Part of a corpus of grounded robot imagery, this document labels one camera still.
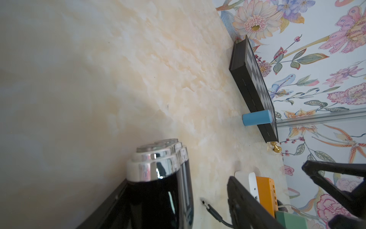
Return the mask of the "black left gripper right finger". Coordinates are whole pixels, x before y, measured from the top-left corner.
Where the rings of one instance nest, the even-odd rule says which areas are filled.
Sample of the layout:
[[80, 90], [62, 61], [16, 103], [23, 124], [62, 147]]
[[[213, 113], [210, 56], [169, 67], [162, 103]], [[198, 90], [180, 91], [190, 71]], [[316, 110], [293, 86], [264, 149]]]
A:
[[282, 225], [233, 176], [228, 180], [227, 193], [234, 229], [282, 228]]

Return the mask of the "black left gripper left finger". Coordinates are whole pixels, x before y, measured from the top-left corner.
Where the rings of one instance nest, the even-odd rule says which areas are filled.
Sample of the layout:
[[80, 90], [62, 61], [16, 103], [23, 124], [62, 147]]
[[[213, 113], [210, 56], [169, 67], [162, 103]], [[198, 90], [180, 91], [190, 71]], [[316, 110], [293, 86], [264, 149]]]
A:
[[129, 207], [127, 180], [124, 180], [111, 195], [77, 228], [78, 229], [127, 229]]

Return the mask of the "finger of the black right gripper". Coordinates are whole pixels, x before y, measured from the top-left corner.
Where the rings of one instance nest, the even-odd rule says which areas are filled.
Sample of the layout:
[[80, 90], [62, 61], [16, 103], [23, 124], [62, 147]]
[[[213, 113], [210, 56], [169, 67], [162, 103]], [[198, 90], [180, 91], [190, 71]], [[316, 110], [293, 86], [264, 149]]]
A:
[[323, 188], [328, 194], [334, 197], [335, 200], [345, 207], [352, 215], [358, 218], [364, 218], [366, 216], [365, 180], [361, 182], [352, 192], [341, 191], [319, 173], [320, 171], [328, 171], [366, 178], [365, 164], [342, 164], [308, 160], [302, 166], [302, 170], [312, 179], [315, 184]]
[[337, 215], [328, 222], [330, 229], [366, 229], [366, 221], [359, 218]]

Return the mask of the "black electric shaver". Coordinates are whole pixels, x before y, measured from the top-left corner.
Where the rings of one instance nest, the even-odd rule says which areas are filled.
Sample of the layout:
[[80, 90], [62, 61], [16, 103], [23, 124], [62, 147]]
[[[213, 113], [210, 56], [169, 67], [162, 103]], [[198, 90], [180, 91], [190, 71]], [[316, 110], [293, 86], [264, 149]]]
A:
[[127, 162], [134, 229], [191, 229], [193, 188], [186, 146], [177, 138], [140, 146]]

